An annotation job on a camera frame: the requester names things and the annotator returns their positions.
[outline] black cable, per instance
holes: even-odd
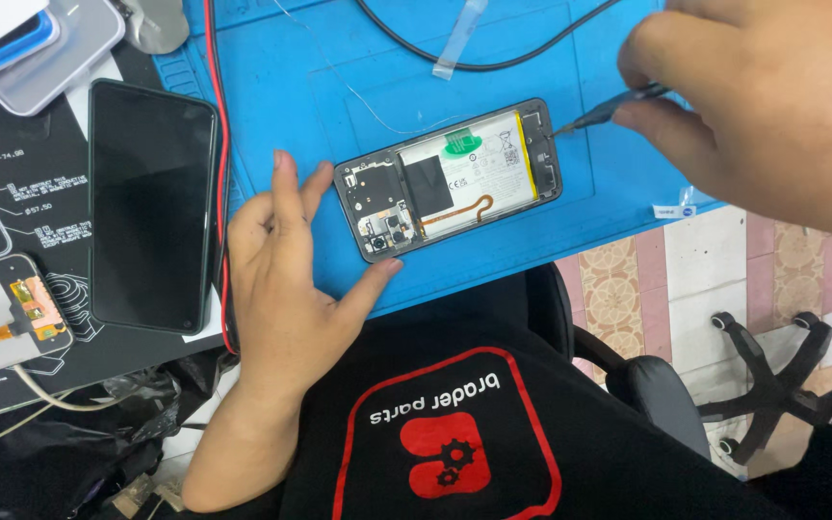
[[[371,7],[369,7],[367,4],[364,3],[364,0],[355,0],[355,1],[358,3],[359,7],[362,8],[362,11],[364,11],[364,14],[367,15],[368,18],[371,18],[371,20],[373,22],[375,22],[375,25],[378,28],[380,28],[381,30],[383,30],[387,34],[387,36],[390,36],[394,41],[396,41],[400,45],[403,45],[403,47],[406,48],[408,51],[410,51],[411,53],[415,53],[416,55],[422,57],[422,59],[425,59],[426,61],[430,61],[432,63],[435,63],[436,61],[438,61],[438,56],[437,55],[433,55],[431,53],[427,53],[427,52],[423,51],[421,48],[417,47],[416,45],[413,45],[409,41],[404,40],[403,37],[400,36],[398,33],[394,32],[393,29],[390,29],[389,27],[387,27],[387,24],[385,24],[383,21],[381,21],[381,18],[377,18],[377,15],[375,14],[375,12],[371,10]],[[538,47],[537,49],[535,49],[534,51],[532,51],[530,53],[526,53],[526,54],[523,54],[519,57],[512,58],[509,61],[503,61],[503,62],[500,62],[500,63],[491,63],[489,65],[470,65],[470,64],[467,64],[467,63],[456,63],[455,68],[457,70],[467,70],[469,72],[489,72],[491,70],[500,70],[502,68],[509,68],[510,66],[519,65],[520,63],[526,62],[526,61],[538,56],[538,54],[540,54],[540,53],[544,53],[545,51],[547,51],[548,49],[550,49],[551,47],[556,45],[558,43],[558,41],[563,40],[564,38],[567,37],[568,34],[573,32],[574,30],[578,29],[581,25],[583,25],[587,21],[593,19],[596,15],[605,11],[607,8],[618,4],[618,2],[620,2],[620,1],[621,0],[607,0],[607,2],[605,4],[596,7],[592,11],[583,15],[582,18],[579,18],[579,19],[575,20],[571,25],[569,25],[567,27],[567,29],[561,30],[560,34],[558,34],[554,38],[551,38],[550,40],[547,41],[547,43]]]
[[[213,60],[214,61],[214,71],[216,72],[218,82],[220,84],[220,102],[221,102],[221,105],[223,105],[222,109],[226,111],[226,95],[225,95],[225,92],[224,92],[224,90],[225,90],[224,89],[224,75],[220,70],[220,57],[219,57],[219,54],[217,53],[217,20],[216,20],[216,9],[215,9],[215,6],[214,6],[214,0],[208,0],[208,6],[210,6],[210,8],[208,9],[209,12],[207,14],[207,17],[208,17],[208,20],[210,22],[210,37],[211,37],[212,44],[211,44],[211,48],[207,49],[207,52],[211,53],[213,58],[214,58],[214,60]],[[226,124],[227,124],[227,130],[230,130],[229,119],[227,119]],[[226,226],[226,221],[229,218],[230,178],[231,178],[232,171],[233,171],[233,149],[234,149],[233,138],[232,138],[233,133],[230,132],[229,134],[230,134],[230,150],[229,150],[229,153],[227,154],[227,158],[226,158],[226,169],[225,169],[226,176],[224,178],[224,191],[223,191],[223,194],[220,197],[220,203],[221,203],[220,204],[220,206],[221,206],[220,214],[221,214],[221,217],[222,217],[223,221],[222,222],[217,222],[217,226],[222,226],[223,227],[222,228],[222,240],[221,240],[222,243],[218,244],[218,247],[217,247],[217,249],[218,249],[218,251],[217,251],[217,260],[216,260],[215,274],[214,274],[214,278],[215,278],[217,287],[219,289],[221,289],[221,291],[223,290],[222,284],[223,284],[223,272],[224,272],[224,256],[227,253],[227,246],[226,246],[227,226]],[[227,295],[227,302],[226,302],[226,317],[225,317],[225,319],[226,319],[226,328],[223,330],[223,333],[227,335],[231,345],[238,345],[237,333],[236,333],[236,330],[237,330],[236,315],[235,315],[234,309],[233,309],[232,284],[230,286],[230,289],[227,291],[227,293],[228,293],[228,295]]]

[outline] red logo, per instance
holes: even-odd
[[[410,489],[423,499],[475,493],[490,483],[483,442],[470,414],[411,419],[400,442],[422,462],[410,470]]]

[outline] chair base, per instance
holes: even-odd
[[[718,313],[711,318],[712,325],[730,336],[734,347],[754,378],[754,385],[745,395],[718,403],[698,407],[702,421],[714,423],[736,416],[753,414],[750,429],[742,440],[724,439],[722,451],[733,461],[745,466],[753,455],[766,447],[782,414],[792,414],[812,425],[828,424],[832,406],[813,392],[802,390],[804,381],[814,372],[830,346],[832,327],[813,313],[799,313],[794,324],[807,329],[808,336],[788,365],[773,374],[766,354],[749,331],[737,323],[730,313]]]

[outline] screwdriver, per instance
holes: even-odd
[[[669,91],[672,91],[672,89],[667,86],[661,85],[660,83],[651,83],[641,89],[631,89],[629,91],[622,92],[608,101],[597,104],[594,109],[583,114],[572,123],[560,127],[558,131],[551,134],[551,137],[554,137],[559,133],[572,132],[574,130],[584,129],[592,125],[607,123],[612,116],[615,115],[615,111],[618,110],[618,107],[622,106],[624,103],[660,97]]]

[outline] black chair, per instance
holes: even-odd
[[[795,325],[809,333],[778,374],[773,374],[763,349],[733,316],[729,313],[712,316],[712,324],[733,340],[754,383],[743,396],[696,407],[679,375],[666,361],[650,355],[623,359],[603,341],[573,325],[570,298],[553,263],[526,271],[525,281],[529,329],[567,359],[580,357],[605,370],[609,393],[705,458],[710,459],[711,453],[702,422],[754,415],[742,440],[722,439],[719,443],[721,450],[742,466],[766,447],[782,414],[792,414],[814,426],[832,425],[832,391],[817,396],[802,389],[804,381],[823,359],[832,338],[832,327],[813,313],[795,316]]]
[[[603,341],[573,325],[571,301],[558,267],[525,271],[529,329],[568,361],[580,357],[606,371],[609,393],[706,459],[711,459],[702,419],[682,379],[663,359],[624,359]]]

